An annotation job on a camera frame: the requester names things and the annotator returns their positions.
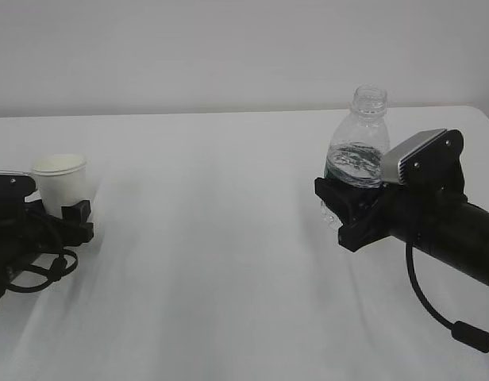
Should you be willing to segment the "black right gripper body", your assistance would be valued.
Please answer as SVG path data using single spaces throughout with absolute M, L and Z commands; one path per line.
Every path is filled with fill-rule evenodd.
M 404 185 L 383 183 L 384 190 L 368 212 L 339 228 L 338 243 L 355 252 L 394 233 L 401 233 L 404 241 L 414 241 L 425 219 L 445 205 L 465 200 L 460 164 L 463 148 L 462 132 L 447 129 L 407 160 Z

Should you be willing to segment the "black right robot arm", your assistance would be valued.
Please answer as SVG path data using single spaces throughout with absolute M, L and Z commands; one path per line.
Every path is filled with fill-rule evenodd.
M 489 286 L 489 212 L 464 193 L 463 149 L 457 129 L 421 131 L 382 158 L 378 188 L 315 179 L 341 222 L 339 245 L 356 252 L 395 237 Z

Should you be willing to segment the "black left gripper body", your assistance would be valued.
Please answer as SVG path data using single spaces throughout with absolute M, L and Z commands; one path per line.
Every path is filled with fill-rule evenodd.
M 32 176 L 0 175 L 0 300 L 32 294 L 70 275 L 76 253 L 64 246 L 62 217 L 47 213 Z

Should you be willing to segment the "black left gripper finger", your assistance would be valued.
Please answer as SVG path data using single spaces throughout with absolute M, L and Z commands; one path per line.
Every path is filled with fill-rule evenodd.
M 63 206 L 61 212 L 64 246 L 79 247 L 94 238 L 94 224 L 89 222 L 91 215 L 89 200 L 82 200 L 73 206 Z

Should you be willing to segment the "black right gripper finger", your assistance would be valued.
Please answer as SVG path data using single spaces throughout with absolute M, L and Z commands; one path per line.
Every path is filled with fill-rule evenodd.
M 379 196 L 379 188 L 353 187 L 333 178 L 316 178 L 314 191 L 344 225 L 360 220 Z

